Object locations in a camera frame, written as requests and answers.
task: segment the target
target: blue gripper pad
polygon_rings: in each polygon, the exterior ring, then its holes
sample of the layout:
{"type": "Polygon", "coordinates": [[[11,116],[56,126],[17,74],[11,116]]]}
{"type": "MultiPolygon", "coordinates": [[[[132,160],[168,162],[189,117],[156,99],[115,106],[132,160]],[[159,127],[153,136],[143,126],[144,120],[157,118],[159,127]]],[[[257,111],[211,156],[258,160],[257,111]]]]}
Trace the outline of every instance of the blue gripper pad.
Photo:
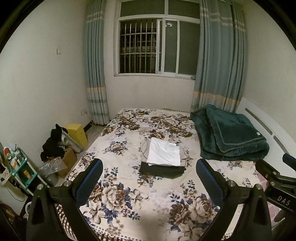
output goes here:
{"type": "Polygon", "coordinates": [[[82,181],[81,185],[77,188],[76,191],[76,207],[79,208],[82,205],[85,205],[89,195],[94,189],[94,186],[98,183],[101,175],[103,173],[103,163],[98,159],[96,164],[89,171],[87,176],[82,181]]]}
{"type": "Polygon", "coordinates": [[[202,162],[202,159],[198,160],[196,163],[196,173],[200,180],[202,181],[202,184],[204,185],[205,189],[207,190],[211,200],[215,205],[218,205],[220,207],[223,206],[223,190],[211,174],[211,172],[208,169],[212,169],[210,165],[208,164],[208,167],[205,166],[205,164],[202,162]]]}

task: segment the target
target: blue-gray curtain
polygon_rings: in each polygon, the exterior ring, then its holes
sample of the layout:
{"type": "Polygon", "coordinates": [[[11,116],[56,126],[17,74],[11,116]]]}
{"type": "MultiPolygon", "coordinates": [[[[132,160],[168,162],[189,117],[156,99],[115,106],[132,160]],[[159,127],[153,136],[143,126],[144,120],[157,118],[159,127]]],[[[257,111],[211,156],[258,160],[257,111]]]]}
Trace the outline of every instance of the blue-gray curtain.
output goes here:
{"type": "Polygon", "coordinates": [[[95,124],[110,122],[104,76],[104,14],[107,0],[89,0],[85,26],[87,92],[95,124]]]}
{"type": "Polygon", "coordinates": [[[200,0],[200,46],[191,111],[213,104],[235,111],[245,80],[246,34],[240,5],[200,0]]]}

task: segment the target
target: green blanket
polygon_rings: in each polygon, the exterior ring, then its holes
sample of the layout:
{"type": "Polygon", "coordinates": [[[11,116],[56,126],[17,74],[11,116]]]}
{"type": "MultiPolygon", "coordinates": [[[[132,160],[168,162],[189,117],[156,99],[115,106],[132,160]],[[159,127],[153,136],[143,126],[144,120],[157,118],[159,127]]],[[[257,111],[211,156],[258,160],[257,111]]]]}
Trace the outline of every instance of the green blanket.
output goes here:
{"type": "Polygon", "coordinates": [[[200,135],[201,154],[220,161],[256,161],[263,159],[269,145],[243,114],[220,110],[213,105],[190,114],[200,135]]]}

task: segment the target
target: yellow box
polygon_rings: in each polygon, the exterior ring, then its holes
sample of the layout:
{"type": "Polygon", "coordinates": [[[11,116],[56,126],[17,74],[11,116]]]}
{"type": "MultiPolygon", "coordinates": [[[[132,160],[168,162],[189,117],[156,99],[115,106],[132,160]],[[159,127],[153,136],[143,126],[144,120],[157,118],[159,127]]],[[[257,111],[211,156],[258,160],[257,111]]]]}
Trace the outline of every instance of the yellow box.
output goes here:
{"type": "Polygon", "coordinates": [[[81,124],[69,124],[66,126],[66,129],[68,130],[68,135],[71,136],[74,141],[78,142],[84,148],[87,146],[88,141],[81,124]]]}

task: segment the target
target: power outlet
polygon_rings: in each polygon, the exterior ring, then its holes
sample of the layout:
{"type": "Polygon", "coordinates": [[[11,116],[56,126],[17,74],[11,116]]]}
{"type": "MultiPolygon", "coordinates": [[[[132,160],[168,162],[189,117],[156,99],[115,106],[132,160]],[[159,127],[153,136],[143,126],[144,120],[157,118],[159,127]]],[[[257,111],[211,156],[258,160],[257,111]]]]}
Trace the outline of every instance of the power outlet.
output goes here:
{"type": "Polygon", "coordinates": [[[85,115],[87,113],[87,110],[86,109],[83,109],[80,111],[81,115],[85,115]]]}

